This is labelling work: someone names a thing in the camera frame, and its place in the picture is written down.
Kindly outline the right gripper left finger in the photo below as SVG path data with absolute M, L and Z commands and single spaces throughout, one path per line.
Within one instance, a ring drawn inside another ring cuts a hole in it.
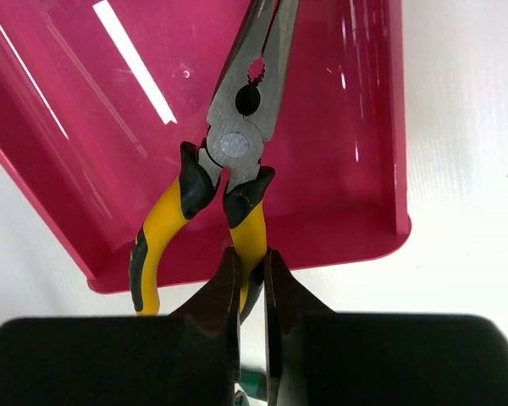
M 224 251 L 215 275 L 172 316 L 182 337 L 170 405 L 232 405 L 240 375 L 240 260 Z

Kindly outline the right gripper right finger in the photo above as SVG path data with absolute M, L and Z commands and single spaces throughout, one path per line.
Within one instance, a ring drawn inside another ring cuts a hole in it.
M 303 319 L 334 311 L 302 285 L 279 251 L 264 257 L 266 366 L 269 405 L 308 405 Z

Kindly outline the yellow needle-nose pliers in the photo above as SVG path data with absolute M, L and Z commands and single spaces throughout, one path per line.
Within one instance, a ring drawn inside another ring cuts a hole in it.
M 299 10 L 297 1 L 252 1 L 215 86 L 200 145 L 179 147 L 180 171 L 147 214 L 130 252 L 130 294 L 137 315 L 157 315 L 157 274 L 176 233 L 217 194 L 223 170 L 229 181 L 223 210 L 240 261 L 240 318 L 262 289 L 268 251 L 263 198 L 275 171 L 262 164 L 274 135 Z

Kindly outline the pink top drawer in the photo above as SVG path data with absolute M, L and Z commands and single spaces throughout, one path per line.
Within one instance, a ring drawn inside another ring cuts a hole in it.
M 199 143 L 245 1 L 0 1 L 0 163 L 101 294 Z M 304 1 L 262 162 L 268 242 L 293 269 L 411 232 L 402 6 Z

